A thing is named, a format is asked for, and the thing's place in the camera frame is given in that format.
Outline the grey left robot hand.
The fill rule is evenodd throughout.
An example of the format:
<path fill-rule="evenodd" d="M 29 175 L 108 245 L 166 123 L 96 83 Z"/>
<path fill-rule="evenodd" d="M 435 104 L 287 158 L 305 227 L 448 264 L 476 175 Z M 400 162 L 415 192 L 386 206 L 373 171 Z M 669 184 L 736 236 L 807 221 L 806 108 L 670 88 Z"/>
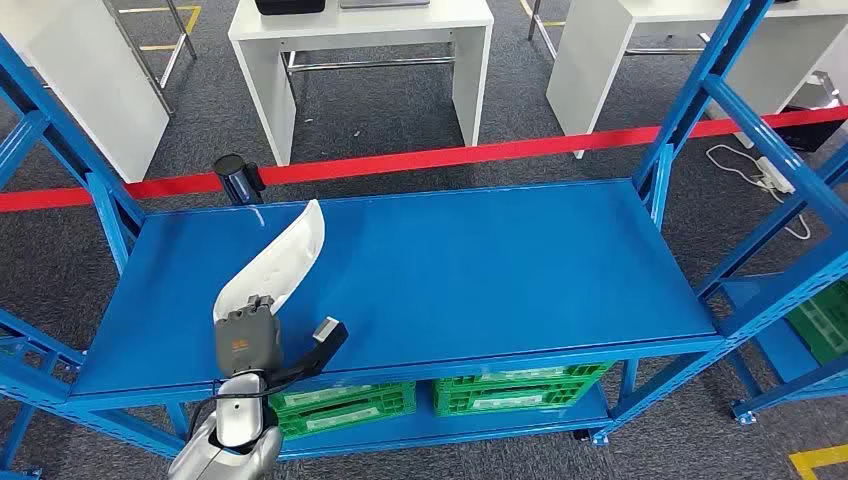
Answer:
<path fill-rule="evenodd" d="M 215 321 L 217 365 L 227 377 L 282 367 L 281 324 L 273 303 L 270 296 L 253 295 L 245 306 Z"/>

